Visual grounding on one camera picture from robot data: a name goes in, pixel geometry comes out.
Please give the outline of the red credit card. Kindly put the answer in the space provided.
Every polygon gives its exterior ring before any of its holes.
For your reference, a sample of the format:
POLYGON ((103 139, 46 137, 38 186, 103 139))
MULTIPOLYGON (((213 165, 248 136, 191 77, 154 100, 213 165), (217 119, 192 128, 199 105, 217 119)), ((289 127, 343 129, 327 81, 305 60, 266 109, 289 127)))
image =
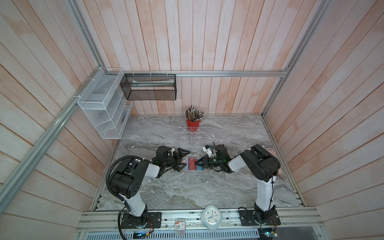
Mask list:
POLYGON ((188 171, 196 171, 196 165, 195 165, 196 160, 197 160, 196 157, 188 158, 188 171))

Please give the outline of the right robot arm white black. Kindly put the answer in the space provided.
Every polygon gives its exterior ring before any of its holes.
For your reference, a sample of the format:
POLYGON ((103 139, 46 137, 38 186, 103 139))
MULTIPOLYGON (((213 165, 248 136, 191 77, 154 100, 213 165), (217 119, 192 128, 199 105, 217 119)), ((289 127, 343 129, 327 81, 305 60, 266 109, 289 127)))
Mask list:
POLYGON ((256 208, 262 212, 270 212, 274 206, 274 185, 281 168, 280 161, 261 145, 254 145, 239 155, 231 158, 224 145, 214 147, 215 156, 209 154, 195 162, 196 166, 216 172, 228 174, 249 168, 257 181, 256 208))

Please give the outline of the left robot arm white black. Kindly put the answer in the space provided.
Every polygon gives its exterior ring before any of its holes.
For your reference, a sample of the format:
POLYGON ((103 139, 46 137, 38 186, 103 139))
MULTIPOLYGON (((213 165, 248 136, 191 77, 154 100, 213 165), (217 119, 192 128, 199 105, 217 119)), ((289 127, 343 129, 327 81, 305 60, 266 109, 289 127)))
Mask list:
POLYGON ((110 166, 106 175, 108 191, 118 198, 133 217, 141 217, 147 210, 139 189, 145 177, 160 178, 166 171, 180 172, 186 164, 183 158, 191 152, 160 146, 151 160, 138 156, 123 156, 110 166))

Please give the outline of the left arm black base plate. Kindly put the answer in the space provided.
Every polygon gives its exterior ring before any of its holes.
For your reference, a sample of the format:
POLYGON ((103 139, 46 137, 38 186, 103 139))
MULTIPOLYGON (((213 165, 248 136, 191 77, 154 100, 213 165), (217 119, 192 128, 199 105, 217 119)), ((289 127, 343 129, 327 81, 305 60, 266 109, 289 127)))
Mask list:
POLYGON ((161 212, 144 212, 141 217, 135 217, 128 213, 123 213, 120 226, 122 229, 149 229, 150 227, 160 228, 161 221, 161 212))

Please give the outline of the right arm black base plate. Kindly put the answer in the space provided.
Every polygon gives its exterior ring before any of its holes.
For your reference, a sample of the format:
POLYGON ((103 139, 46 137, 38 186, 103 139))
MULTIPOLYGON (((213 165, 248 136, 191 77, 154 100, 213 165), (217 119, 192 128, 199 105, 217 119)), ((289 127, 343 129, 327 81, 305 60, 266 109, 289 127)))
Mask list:
POLYGON ((242 226, 259 226, 262 225, 271 225, 279 226, 281 225, 280 217, 276 209, 271 209, 269 211, 263 212, 261 210, 239 210, 238 211, 242 226))

